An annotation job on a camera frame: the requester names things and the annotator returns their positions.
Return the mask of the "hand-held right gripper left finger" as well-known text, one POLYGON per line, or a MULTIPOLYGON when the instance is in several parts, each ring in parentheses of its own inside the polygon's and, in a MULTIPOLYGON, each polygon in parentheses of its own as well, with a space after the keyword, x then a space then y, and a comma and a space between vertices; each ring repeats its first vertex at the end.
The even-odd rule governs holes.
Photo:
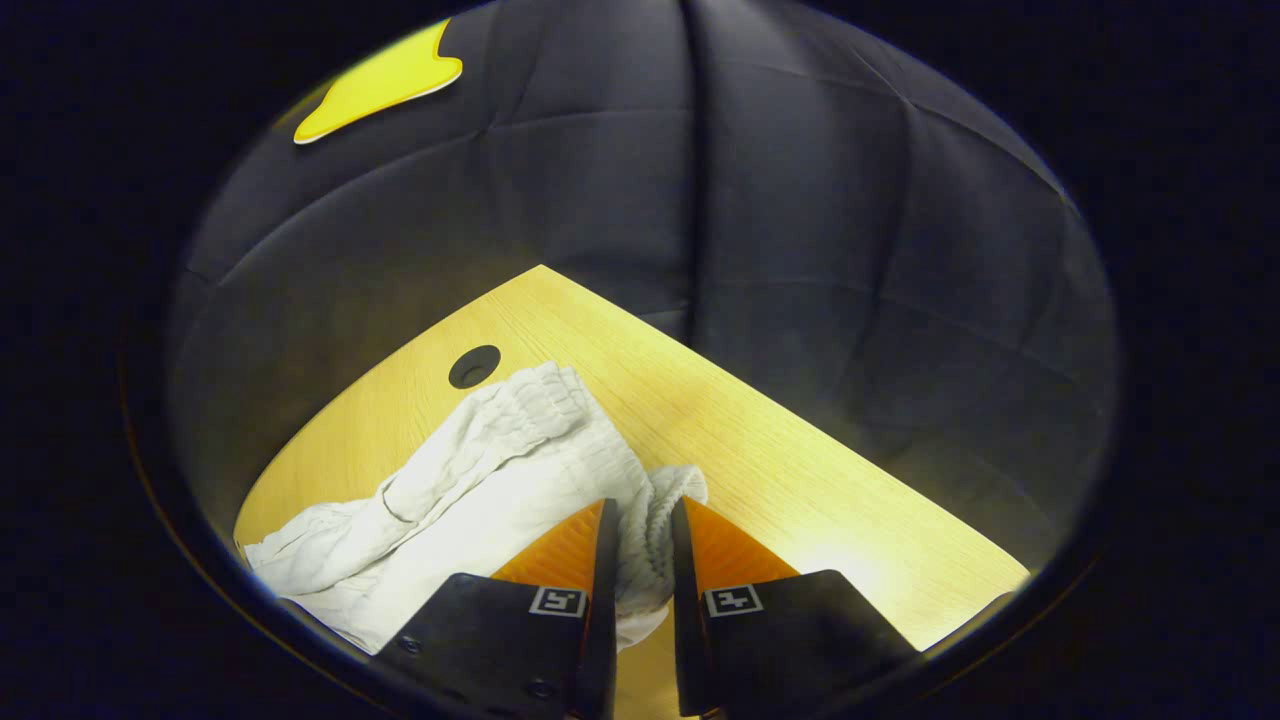
POLYGON ((609 719, 617 502, 571 514, 497 574, 451 575, 370 662, 411 719, 609 719))

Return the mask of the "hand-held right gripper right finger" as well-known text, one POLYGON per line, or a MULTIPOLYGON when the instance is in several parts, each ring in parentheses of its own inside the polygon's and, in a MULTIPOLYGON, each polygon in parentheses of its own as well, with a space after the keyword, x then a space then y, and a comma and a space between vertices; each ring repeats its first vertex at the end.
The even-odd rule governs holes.
POLYGON ((814 719, 915 660, 840 571, 803 573, 691 497, 671 511, 678 707, 699 719, 814 719))

